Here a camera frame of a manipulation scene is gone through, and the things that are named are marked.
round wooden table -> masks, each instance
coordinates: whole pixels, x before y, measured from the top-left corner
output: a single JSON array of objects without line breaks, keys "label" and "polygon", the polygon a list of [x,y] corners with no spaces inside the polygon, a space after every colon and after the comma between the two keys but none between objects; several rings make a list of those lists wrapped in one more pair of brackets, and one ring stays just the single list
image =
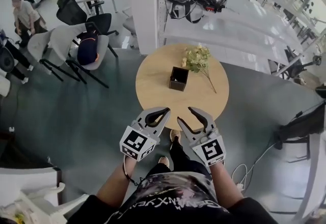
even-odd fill
[{"label": "round wooden table", "polygon": [[216,89],[214,92],[208,78],[201,72],[189,71],[184,91],[169,89],[173,67],[181,67],[187,44],[167,45],[148,55],[140,65],[136,77],[136,93],[142,108],[166,106],[171,116],[166,127],[181,130],[177,117],[197,130],[203,125],[188,110],[193,106],[204,110],[216,119],[224,110],[229,98],[229,82],[224,68],[218,60],[209,58],[209,74]]}]

floor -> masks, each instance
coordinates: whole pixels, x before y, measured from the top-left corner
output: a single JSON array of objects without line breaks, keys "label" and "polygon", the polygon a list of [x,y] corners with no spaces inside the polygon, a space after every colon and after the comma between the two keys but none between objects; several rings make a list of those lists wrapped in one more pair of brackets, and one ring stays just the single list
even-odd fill
[{"label": "floor", "polygon": [[[111,0],[105,0],[103,8],[113,14],[112,29],[120,32],[118,37],[110,36],[111,44],[121,48],[129,36],[122,28],[125,17],[121,10],[129,2],[116,2],[117,14]],[[40,7],[49,29],[60,24],[53,15],[56,8],[52,1],[45,1]],[[117,50],[117,54],[119,58],[115,59],[108,52],[94,72],[110,89],[89,77],[87,85],[65,76],[65,81],[60,82],[37,65],[29,73],[29,83],[21,85],[12,79],[9,96],[2,102],[0,128],[15,126],[21,146],[44,160],[49,156],[62,170],[67,185],[65,201],[82,193],[96,193],[122,162],[119,140],[126,126],[142,111],[135,93],[135,77],[145,57],[131,49]],[[230,96],[216,124],[227,149],[226,168],[232,173],[240,163],[252,165],[278,125],[288,123],[295,114],[316,105],[320,99],[313,91],[289,81],[229,64],[223,66]],[[191,159],[199,160],[184,137],[182,144]],[[272,148],[255,167],[246,196],[257,199],[269,211],[296,211],[301,203],[298,198],[305,193],[309,161],[290,162],[305,151],[304,145],[285,145],[282,151]],[[138,163],[134,178],[144,177],[160,156],[168,152],[169,130],[165,129],[161,145]],[[239,170],[236,182],[243,173]],[[130,186],[128,194],[134,189]],[[286,223],[292,216],[273,214],[280,223]]]}]

graphic t-shirt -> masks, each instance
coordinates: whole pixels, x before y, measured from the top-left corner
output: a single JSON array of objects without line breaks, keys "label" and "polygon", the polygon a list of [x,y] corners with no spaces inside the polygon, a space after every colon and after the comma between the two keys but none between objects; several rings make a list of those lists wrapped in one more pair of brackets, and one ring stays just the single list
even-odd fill
[{"label": "graphic t-shirt", "polygon": [[68,223],[276,223],[251,198],[229,209],[218,204],[212,181],[194,172],[171,172],[149,176],[115,211],[90,196]]}]

small black box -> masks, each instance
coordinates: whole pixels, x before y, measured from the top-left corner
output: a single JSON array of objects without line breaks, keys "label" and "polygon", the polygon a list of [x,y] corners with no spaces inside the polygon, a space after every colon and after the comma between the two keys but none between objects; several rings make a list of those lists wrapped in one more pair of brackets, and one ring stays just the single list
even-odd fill
[{"label": "small black box", "polygon": [[189,70],[179,67],[173,67],[170,77],[170,89],[183,91],[187,84]]}]

backpack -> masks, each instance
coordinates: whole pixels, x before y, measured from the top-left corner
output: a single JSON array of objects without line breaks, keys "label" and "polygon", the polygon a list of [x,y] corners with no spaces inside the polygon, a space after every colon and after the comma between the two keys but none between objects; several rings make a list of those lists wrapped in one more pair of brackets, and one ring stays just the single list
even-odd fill
[{"label": "backpack", "polygon": [[97,59],[97,35],[84,33],[78,47],[77,60],[82,66],[85,66],[94,63]]}]

